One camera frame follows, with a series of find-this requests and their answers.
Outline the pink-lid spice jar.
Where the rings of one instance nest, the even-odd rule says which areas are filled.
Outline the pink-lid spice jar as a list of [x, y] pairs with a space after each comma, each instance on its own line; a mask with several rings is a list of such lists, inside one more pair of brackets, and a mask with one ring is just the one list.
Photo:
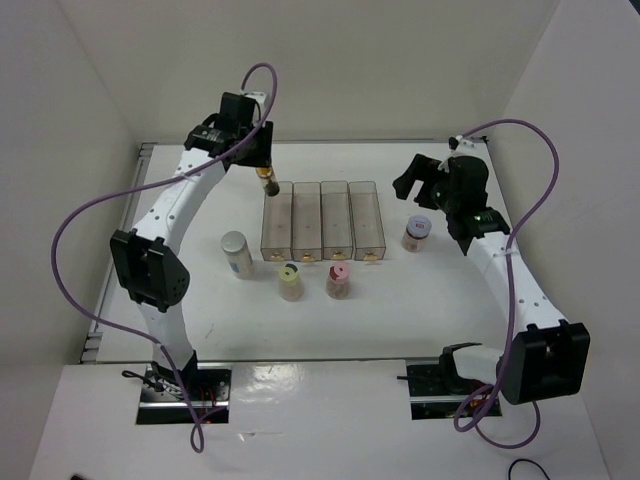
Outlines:
[[328, 272], [326, 292], [334, 299], [345, 299], [349, 295], [350, 269], [346, 261], [334, 262]]

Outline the yellow-lid spice jar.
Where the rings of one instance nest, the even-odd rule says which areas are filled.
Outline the yellow-lid spice jar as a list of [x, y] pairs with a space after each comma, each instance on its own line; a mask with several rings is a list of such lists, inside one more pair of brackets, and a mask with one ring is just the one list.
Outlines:
[[297, 301], [304, 294], [304, 285], [299, 270], [293, 263], [279, 269], [279, 294], [286, 301]]

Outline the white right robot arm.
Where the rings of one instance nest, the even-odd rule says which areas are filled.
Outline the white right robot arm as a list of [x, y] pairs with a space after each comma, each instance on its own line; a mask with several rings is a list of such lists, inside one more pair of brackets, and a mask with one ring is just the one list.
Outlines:
[[450, 236], [481, 273], [513, 328], [503, 350], [478, 342], [445, 347], [439, 384], [450, 393], [472, 381], [497, 385], [512, 405], [574, 395], [581, 388], [590, 334], [583, 324], [569, 322], [539, 286], [509, 236], [508, 223], [488, 204], [488, 179], [480, 158], [441, 162], [417, 154], [392, 183], [396, 197], [406, 199], [421, 182], [415, 203], [444, 213]]

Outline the white-lid red-logo spice jar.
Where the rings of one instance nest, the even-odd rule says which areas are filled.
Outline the white-lid red-logo spice jar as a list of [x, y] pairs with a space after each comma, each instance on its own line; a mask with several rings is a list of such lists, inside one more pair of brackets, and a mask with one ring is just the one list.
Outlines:
[[406, 224], [401, 244], [409, 252], [419, 252], [424, 249], [431, 233], [432, 223], [423, 215], [411, 216]]

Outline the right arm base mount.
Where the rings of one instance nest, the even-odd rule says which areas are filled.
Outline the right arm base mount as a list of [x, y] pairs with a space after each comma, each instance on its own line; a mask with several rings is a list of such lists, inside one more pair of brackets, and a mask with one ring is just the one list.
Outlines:
[[477, 380], [462, 380], [459, 384], [448, 382], [434, 362], [407, 363], [406, 372], [396, 379], [408, 389], [414, 421], [453, 419], [459, 405], [484, 386]]

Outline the silver-capped blue-label shaker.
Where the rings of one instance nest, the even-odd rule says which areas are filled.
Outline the silver-capped blue-label shaker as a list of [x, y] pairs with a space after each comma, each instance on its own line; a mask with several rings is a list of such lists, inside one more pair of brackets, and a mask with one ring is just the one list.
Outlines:
[[237, 278], [250, 279], [254, 275], [253, 259], [245, 236], [239, 231], [229, 231], [221, 238], [221, 248], [229, 266]]

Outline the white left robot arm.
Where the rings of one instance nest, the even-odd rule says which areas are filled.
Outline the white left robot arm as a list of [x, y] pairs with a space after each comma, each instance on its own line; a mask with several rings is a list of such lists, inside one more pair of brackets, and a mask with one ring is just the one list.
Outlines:
[[199, 387], [197, 354], [182, 312], [190, 273], [179, 258], [181, 244], [231, 167], [255, 169], [265, 193], [279, 193], [271, 159], [273, 124], [264, 118], [268, 103], [261, 92], [225, 93], [218, 112], [188, 134], [171, 184], [130, 230], [117, 230], [110, 239], [119, 284], [156, 340], [153, 372], [176, 399], [190, 398]]

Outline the gold-capped dark sauce bottle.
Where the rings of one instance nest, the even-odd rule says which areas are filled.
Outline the gold-capped dark sauce bottle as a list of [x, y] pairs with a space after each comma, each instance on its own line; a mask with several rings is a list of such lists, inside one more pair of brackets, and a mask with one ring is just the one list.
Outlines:
[[256, 168], [256, 174], [258, 175], [266, 196], [274, 197], [279, 194], [279, 183], [272, 167]]

